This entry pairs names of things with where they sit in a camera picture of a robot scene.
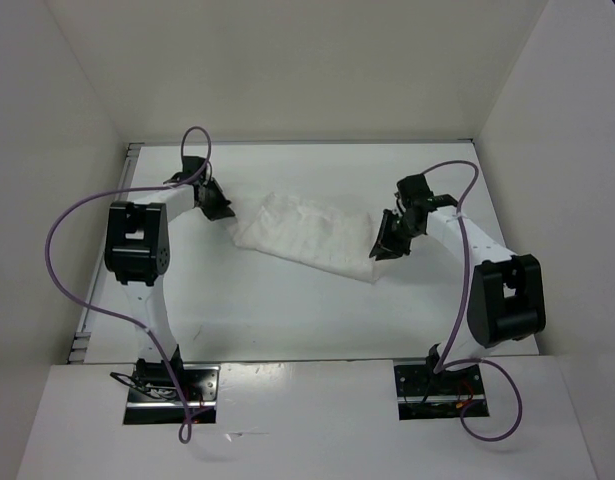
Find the white pleated skirt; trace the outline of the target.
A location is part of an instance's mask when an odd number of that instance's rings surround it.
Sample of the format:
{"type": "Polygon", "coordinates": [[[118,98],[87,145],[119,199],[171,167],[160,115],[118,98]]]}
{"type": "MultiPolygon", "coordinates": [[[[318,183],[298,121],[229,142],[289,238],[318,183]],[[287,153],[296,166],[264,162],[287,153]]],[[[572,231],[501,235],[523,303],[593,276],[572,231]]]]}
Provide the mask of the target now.
{"type": "Polygon", "coordinates": [[[233,210],[226,230],[238,248],[365,283],[380,277],[367,212],[277,192],[239,198],[233,210]]]}

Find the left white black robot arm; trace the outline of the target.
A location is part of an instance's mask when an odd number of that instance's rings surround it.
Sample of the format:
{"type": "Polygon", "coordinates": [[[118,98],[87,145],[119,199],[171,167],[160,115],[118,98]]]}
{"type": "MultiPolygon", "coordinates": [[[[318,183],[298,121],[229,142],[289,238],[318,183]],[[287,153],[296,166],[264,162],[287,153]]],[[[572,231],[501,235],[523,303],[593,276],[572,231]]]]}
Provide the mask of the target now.
{"type": "Polygon", "coordinates": [[[110,205],[104,262],[123,288],[130,316],[139,322],[136,332],[147,335],[140,342],[134,373],[112,377],[152,399],[171,400],[184,392],[187,377],[164,296],[171,261],[169,223],[194,208],[211,221],[235,213],[203,157],[183,156],[182,170],[166,185],[138,202],[110,205]]]}

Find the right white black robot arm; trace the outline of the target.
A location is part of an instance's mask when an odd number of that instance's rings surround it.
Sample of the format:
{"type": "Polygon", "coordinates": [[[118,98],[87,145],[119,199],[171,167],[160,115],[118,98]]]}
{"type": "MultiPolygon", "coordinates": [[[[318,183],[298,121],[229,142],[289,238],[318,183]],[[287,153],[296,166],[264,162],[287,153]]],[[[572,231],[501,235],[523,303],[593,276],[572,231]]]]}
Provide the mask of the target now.
{"type": "Polygon", "coordinates": [[[425,380],[437,393],[449,392],[460,371],[499,345],[544,330],[546,313],[541,265],[531,254],[502,246],[461,211],[449,194],[436,195],[422,174],[397,183],[397,207],[385,210],[369,257],[395,260],[411,253],[412,242],[428,236],[462,266],[461,299],[449,337],[429,350],[425,380]]]}

